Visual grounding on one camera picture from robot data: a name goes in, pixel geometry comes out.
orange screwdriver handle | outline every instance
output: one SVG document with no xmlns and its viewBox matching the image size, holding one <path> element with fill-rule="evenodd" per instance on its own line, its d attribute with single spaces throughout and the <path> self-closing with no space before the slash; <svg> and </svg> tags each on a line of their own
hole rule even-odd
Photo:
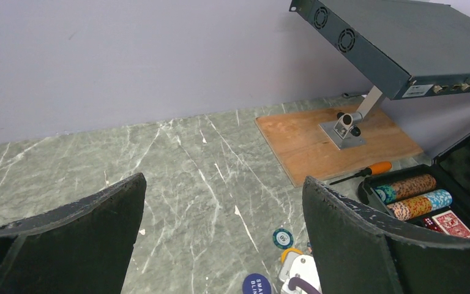
<svg viewBox="0 0 470 294">
<path fill-rule="evenodd" d="M 378 162 L 377 164 L 369 166 L 369 168 L 372 170 L 372 175 L 378 175 L 392 169 L 392 163 L 389 161 Z"/>
</svg>

wall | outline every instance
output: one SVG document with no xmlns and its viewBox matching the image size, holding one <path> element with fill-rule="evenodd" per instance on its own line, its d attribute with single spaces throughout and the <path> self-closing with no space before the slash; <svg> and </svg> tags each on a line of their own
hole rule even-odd
<svg viewBox="0 0 470 294">
<path fill-rule="evenodd" d="M 450 4 L 470 17 L 470 1 L 429 2 Z M 381 107 L 431 156 L 437 155 L 470 133 L 470 94 L 432 99 L 387 100 Z"/>
<path fill-rule="evenodd" d="M 0 143 L 369 88 L 289 4 L 0 1 Z"/>
</svg>

wooden board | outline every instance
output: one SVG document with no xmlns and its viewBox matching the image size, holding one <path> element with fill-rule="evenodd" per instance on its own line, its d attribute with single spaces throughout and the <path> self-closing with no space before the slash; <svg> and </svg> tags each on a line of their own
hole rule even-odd
<svg viewBox="0 0 470 294">
<path fill-rule="evenodd" d="M 295 187 L 303 185 L 306 176 L 330 179 L 423 152 L 380 109 L 359 124 L 367 144 L 338 150 L 318 124 L 334 121 L 340 111 L 355 112 L 357 106 L 262 116 L 256 124 Z"/>
</svg>

marble countertop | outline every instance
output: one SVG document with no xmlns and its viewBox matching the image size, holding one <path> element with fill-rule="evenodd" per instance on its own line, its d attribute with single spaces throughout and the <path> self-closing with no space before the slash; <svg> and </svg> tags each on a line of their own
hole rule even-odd
<svg viewBox="0 0 470 294">
<path fill-rule="evenodd" d="M 273 231 L 289 230 L 303 251 L 308 236 L 302 189 L 255 118 L 359 102 L 319 99 L 0 145 L 0 225 L 142 172 L 145 210 L 123 293 L 240 293 L 250 273 L 276 286 L 282 250 Z M 394 169 L 429 162 L 421 155 Z M 334 188 L 357 200 L 360 181 Z"/>
</svg>

fan vent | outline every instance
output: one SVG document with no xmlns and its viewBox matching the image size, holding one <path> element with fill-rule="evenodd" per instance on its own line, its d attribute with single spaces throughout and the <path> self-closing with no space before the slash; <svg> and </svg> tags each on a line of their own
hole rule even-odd
<svg viewBox="0 0 470 294">
<path fill-rule="evenodd" d="M 322 29 L 327 24 L 327 19 L 329 17 L 329 13 L 325 7 L 320 7 L 316 10 L 315 13 L 315 28 Z"/>
<path fill-rule="evenodd" d="M 344 29 L 338 38 L 338 50 L 342 53 L 347 53 L 354 48 L 355 42 L 356 34 L 354 31 L 352 29 Z"/>
</svg>

